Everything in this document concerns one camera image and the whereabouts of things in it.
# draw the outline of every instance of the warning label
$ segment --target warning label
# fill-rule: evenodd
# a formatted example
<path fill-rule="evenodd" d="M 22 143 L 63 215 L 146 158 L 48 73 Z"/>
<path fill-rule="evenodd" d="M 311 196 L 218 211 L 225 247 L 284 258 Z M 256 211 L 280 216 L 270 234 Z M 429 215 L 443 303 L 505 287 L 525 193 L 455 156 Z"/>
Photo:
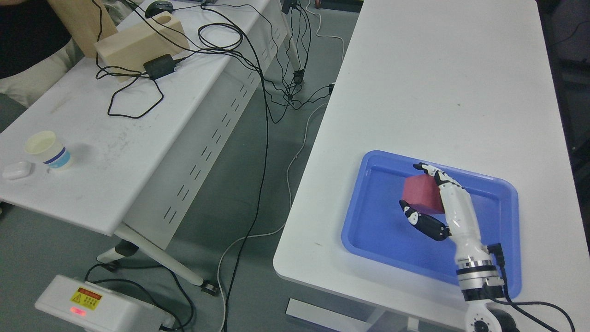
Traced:
<path fill-rule="evenodd" d="M 80 304 L 82 307 L 86 307 L 90 310 L 96 309 L 98 306 L 102 295 L 96 294 L 95 292 L 91 292 L 85 288 L 78 288 L 78 290 L 72 295 L 70 301 Z"/>

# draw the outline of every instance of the power adapter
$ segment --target power adapter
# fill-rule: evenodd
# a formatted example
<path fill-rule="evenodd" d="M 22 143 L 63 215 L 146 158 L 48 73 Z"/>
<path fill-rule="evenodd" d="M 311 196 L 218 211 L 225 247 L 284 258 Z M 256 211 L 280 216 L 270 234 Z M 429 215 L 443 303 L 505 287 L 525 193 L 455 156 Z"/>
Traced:
<path fill-rule="evenodd" d="M 149 303 L 62 275 L 55 276 L 35 308 L 89 332 L 157 332 L 175 321 Z"/>
<path fill-rule="evenodd" d="M 164 54 L 143 64 L 143 68 L 145 68 L 147 75 L 152 80 L 157 80 L 160 77 L 173 73 L 175 67 L 176 62 L 170 54 Z"/>

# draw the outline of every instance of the wooden board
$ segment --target wooden board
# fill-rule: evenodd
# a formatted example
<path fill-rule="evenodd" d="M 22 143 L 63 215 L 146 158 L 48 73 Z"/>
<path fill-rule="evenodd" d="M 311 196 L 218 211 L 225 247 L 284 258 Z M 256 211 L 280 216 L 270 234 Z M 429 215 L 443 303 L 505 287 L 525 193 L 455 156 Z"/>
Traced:
<path fill-rule="evenodd" d="M 168 12 L 162 12 L 147 22 L 138 23 L 117 34 L 95 43 L 100 58 L 107 66 L 119 66 L 130 70 L 144 71 L 143 64 L 164 54 L 175 55 L 183 48 L 188 48 L 188 40 L 183 35 L 184 30 L 181 22 Z M 169 40 L 160 36 L 155 30 Z M 114 73 L 125 73 L 123 70 L 109 70 Z"/>

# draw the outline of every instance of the paper cup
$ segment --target paper cup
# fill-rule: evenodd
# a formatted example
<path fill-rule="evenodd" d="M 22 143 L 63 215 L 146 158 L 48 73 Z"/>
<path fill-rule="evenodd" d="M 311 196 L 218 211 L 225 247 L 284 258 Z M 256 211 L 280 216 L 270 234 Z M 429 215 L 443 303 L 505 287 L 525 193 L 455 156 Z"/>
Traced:
<path fill-rule="evenodd" d="M 55 170 L 64 170 L 72 163 L 70 152 L 57 140 L 53 131 L 42 131 L 29 137 L 25 152 Z"/>

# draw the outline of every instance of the black shirt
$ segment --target black shirt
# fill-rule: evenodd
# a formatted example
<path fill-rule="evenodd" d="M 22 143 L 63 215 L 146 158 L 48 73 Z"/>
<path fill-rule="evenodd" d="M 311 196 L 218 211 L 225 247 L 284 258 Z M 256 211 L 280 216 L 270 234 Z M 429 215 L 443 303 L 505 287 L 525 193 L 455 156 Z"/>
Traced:
<path fill-rule="evenodd" d="M 46 0 L 0 6 L 0 79 L 46 59 L 70 38 Z"/>

